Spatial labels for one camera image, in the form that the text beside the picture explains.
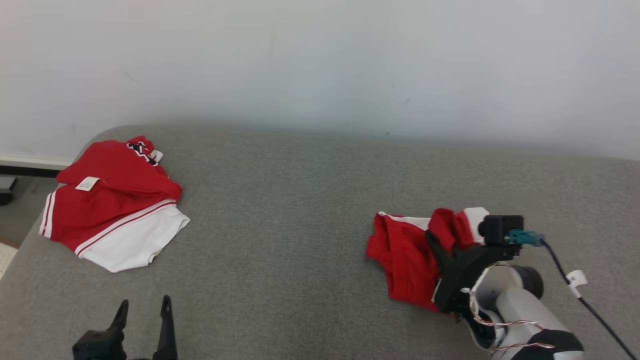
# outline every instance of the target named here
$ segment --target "white cable label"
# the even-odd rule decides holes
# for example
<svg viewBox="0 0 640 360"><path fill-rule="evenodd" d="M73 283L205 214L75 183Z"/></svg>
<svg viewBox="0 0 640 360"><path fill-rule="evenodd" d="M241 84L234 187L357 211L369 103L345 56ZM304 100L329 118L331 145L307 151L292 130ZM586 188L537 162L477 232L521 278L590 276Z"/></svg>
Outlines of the white cable label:
<svg viewBox="0 0 640 360"><path fill-rule="evenodd" d="M87 176L82 180L82 183L79 183L78 186L76 186L76 189L84 192L90 191L98 180L100 180L99 177Z"/></svg>
<svg viewBox="0 0 640 360"><path fill-rule="evenodd" d="M580 294L578 289L576 289L576 287L578 285L585 285L589 283L589 281L587 281L587 277L584 275L584 272L582 270L574 270L569 274L567 274L566 278L567 280L569 280L569 285L568 285L569 290L571 290L571 292L575 295L575 297L577 298L582 297L582 295Z"/></svg>

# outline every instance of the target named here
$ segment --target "black bar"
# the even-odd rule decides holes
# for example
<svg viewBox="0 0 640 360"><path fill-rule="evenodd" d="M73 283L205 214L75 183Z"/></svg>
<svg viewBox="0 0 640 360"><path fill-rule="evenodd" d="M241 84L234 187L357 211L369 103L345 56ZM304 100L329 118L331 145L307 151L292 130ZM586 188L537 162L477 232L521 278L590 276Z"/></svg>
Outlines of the black bar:
<svg viewBox="0 0 640 360"><path fill-rule="evenodd" d="M52 170L49 168L9 167L9 166L0 165L1 175L55 178L56 176L58 176L59 173L60 173L60 170Z"/></svg>

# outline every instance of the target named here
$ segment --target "white baseboard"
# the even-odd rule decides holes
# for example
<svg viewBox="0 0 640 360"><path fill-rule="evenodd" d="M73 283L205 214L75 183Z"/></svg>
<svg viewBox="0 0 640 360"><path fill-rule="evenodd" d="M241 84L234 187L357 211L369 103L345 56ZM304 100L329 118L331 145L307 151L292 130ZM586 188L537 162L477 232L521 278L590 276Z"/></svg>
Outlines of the white baseboard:
<svg viewBox="0 0 640 360"><path fill-rule="evenodd" d="M50 160L38 158L25 158L8 154L0 154L0 166L8 167L30 167L43 168L48 170L63 170L71 165L73 161Z"/></svg>

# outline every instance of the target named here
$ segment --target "gray floor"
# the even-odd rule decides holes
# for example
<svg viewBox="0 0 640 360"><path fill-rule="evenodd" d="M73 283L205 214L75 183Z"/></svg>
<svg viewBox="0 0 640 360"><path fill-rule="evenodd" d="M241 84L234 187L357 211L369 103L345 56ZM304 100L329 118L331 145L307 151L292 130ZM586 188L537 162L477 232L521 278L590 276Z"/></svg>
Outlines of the gray floor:
<svg viewBox="0 0 640 360"><path fill-rule="evenodd" d="M13 201L0 206L0 238L21 244L42 211L47 195L57 185L55 179L19 177L13 189Z"/></svg>

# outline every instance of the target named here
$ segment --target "black cable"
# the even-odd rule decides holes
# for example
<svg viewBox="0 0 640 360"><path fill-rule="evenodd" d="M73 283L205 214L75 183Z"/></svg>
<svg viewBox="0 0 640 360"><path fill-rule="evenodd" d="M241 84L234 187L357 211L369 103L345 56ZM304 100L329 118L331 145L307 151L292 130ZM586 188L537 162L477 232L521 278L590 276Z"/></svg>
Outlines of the black cable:
<svg viewBox="0 0 640 360"><path fill-rule="evenodd" d="M560 265L560 261L558 261L556 253L553 251L553 249L551 249L551 245L549 245L545 240L542 240L542 239L540 240L540 243L547 248L547 250L549 251L549 254L551 254L551 257L554 259L554 262L556 263L556 267L560 272L560 275L562 276L566 284L569 285L571 282L569 281L569 279L566 278L566 272L564 272L564 270L562 269L562 265ZM627 355L629 355L631 359L637 360L637 357L633 353L631 353L631 350L629 350L629 348L625 345L625 343L622 342L622 340L618 337L616 332L613 331L611 326L609 326L609 324L606 321L604 321L604 319L591 307L591 305L589 305L589 303L586 300L584 300L583 297L579 297L578 301L580 301L582 305L584 305L584 307L586 307L587 310L589 310L591 314L593 314L593 316L595 316L596 319L598 319L598 321L602 324L602 326L604 326L605 329L607 329L609 334L618 342L618 345L620 345L620 347L627 353Z"/></svg>

